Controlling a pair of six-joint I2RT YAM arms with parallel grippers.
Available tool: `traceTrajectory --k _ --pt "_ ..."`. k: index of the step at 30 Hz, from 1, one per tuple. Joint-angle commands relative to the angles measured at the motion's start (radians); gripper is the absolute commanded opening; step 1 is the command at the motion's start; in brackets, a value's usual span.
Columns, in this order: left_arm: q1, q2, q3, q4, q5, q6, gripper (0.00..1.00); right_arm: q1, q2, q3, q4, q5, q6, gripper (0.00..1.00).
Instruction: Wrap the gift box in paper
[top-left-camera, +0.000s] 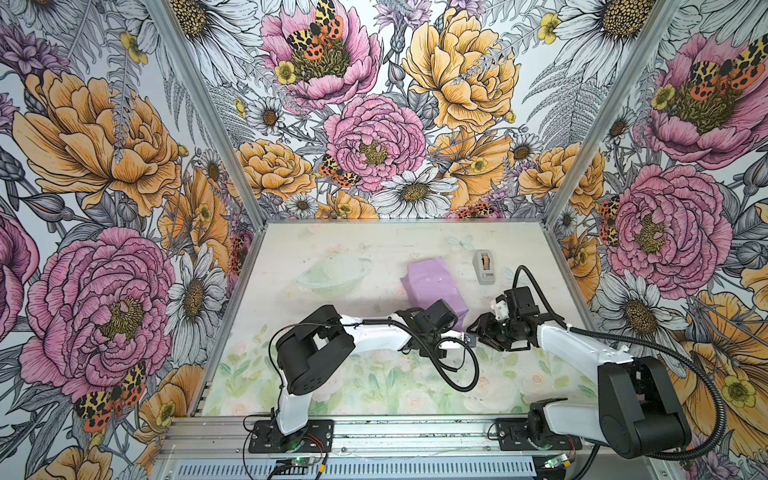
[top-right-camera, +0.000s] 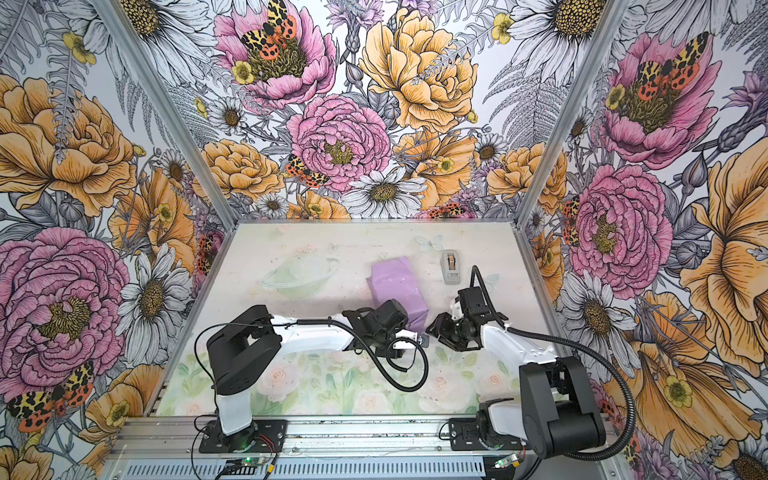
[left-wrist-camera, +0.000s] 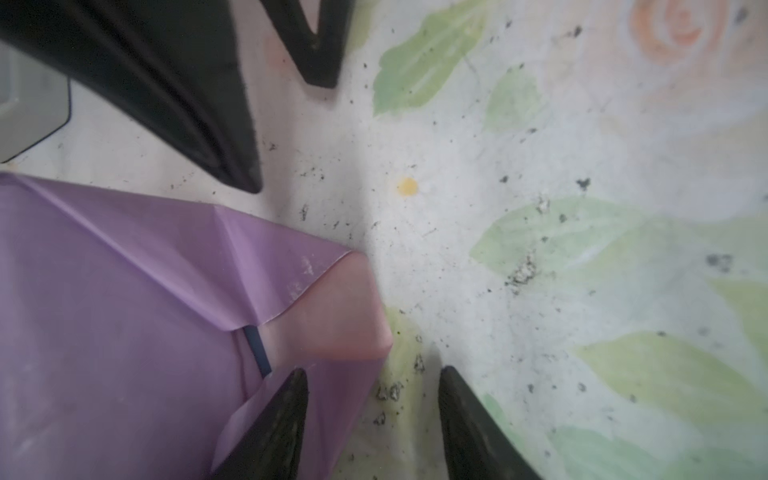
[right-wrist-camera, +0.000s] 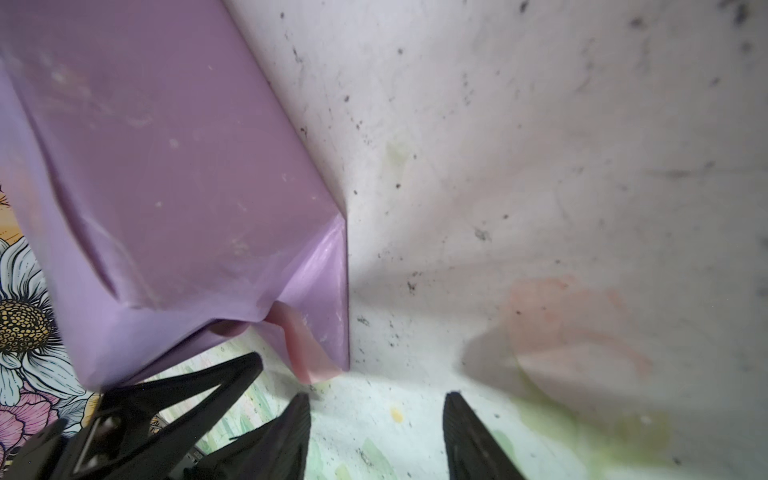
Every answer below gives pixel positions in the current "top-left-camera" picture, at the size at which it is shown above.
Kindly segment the pink wrapping paper sheet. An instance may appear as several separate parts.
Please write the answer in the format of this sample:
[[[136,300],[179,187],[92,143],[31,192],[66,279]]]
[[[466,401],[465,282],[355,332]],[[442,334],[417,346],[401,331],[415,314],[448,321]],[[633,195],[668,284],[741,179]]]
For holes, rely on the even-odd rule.
[[[457,316],[452,329],[462,329],[469,308],[442,257],[410,263],[401,283],[412,307],[426,310],[438,300],[443,300]]]

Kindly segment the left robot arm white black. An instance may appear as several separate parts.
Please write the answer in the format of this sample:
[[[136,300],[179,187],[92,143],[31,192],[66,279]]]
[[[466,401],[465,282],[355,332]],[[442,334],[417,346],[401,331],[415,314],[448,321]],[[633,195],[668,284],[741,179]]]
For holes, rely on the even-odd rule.
[[[438,300],[425,309],[412,307],[376,319],[342,315],[334,306],[323,305],[302,322],[281,329],[268,346],[270,364],[280,379],[271,420],[276,432],[272,443],[282,451],[295,451],[312,437],[308,427],[312,394],[353,354],[415,351],[431,362],[452,389],[473,390],[479,382],[479,361],[470,340],[453,330],[457,322],[458,315],[448,303]],[[460,368],[444,362],[452,348],[471,360],[473,376],[466,385],[450,377]]]

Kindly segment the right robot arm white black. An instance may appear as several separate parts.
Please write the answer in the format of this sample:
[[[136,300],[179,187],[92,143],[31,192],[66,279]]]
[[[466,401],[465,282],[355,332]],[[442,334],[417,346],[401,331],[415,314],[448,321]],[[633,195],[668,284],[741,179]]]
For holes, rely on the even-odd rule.
[[[660,360],[635,357],[599,342],[591,331],[578,332],[548,305],[538,306],[529,288],[505,291],[467,330],[496,351],[537,348],[552,354],[595,384],[593,406],[566,398],[532,403],[525,431],[533,445],[576,437],[633,459],[690,443],[690,426]]]

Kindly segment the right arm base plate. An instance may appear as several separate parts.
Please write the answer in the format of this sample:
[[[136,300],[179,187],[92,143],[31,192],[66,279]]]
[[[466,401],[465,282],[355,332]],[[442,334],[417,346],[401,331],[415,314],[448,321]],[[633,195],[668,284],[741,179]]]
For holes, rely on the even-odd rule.
[[[497,441],[501,451],[578,452],[583,449],[579,438],[552,433],[546,426],[522,417],[496,419],[488,436]]]

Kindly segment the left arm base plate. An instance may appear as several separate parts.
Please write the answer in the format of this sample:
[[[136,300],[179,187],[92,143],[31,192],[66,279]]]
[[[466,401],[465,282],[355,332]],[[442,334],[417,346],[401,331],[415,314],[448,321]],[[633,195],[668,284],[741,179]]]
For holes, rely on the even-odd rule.
[[[283,434],[275,420],[258,420],[250,431],[247,451],[250,454],[328,453],[334,427],[333,420],[310,419],[297,432]]]

